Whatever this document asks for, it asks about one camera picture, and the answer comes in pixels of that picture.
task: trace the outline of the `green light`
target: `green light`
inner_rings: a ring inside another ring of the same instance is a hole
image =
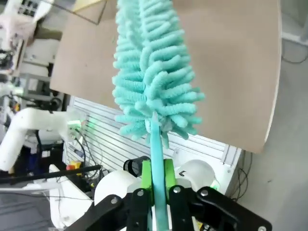
[[[215,189],[215,190],[219,190],[219,187],[220,187],[220,185],[219,185],[219,183],[218,183],[218,181],[217,180],[215,180],[215,181],[213,181],[213,183],[211,184],[211,186],[210,186],[212,189]]]

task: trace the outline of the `metal frame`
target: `metal frame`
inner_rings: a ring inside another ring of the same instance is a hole
[[[145,140],[134,142],[129,137],[118,134],[123,124],[115,122],[114,116],[121,114],[121,111],[74,96],[71,97],[69,105],[88,116],[88,122],[82,132],[97,164],[102,164],[109,170],[123,169],[123,164],[128,159],[150,156],[150,147]],[[164,149],[165,158],[173,158],[175,167],[193,159],[207,162],[215,172],[219,191],[226,193],[242,152],[240,148],[198,135],[190,136],[185,141],[176,134],[170,134],[169,140],[170,149]],[[83,145],[87,164],[94,165],[85,142]],[[69,164],[73,160],[83,161],[82,157],[75,154],[75,149],[81,151],[77,142],[64,144],[63,162]]]

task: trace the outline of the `black bar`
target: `black bar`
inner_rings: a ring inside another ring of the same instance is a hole
[[[127,231],[147,231],[148,214],[151,209],[150,193],[146,189],[136,189],[131,198],[129,215],[127,219]]]
[[[38,180],[38,179],[49,179],[49,178],[55,178],[55,177],[63,177],[63,176],[69,176],[74,175],[77,173],[84,173],[84,172],[90,172],[101,169],[102,166],[100,165],[94,165],[90,167],[82,167],[74,170],[64,170],[64,171],[58,171],[58,172],[51,172],[51,173],[43,173],[39,175],[34,176],[24,176],[24,177],[5,177],[0,178],[0,184],[15,184],[23,181],[29,181],[29,180]]]
[[[175,185],[169,190],[169,205],[173,231],[194,231],[185,189]]]

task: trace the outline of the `gray floor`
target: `gray floor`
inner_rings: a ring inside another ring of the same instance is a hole
[[[308,48],[284,42],[292,61]],[[274,231],[308,230],[308,61],[282,62],[278,99],[263,153],[253,156],[240,204],[272,222]]]

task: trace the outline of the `cardboard sheet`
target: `cardboard sheet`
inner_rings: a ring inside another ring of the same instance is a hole
[[[199,134],[252,152],[265,144],[280,72],[279,0],[173,0],[206,100]],[[97,12],[103,3],[78,11]],[[69,16],[51,88],[118,108],[111,94],[116,47],[116,0],[93,25]]]

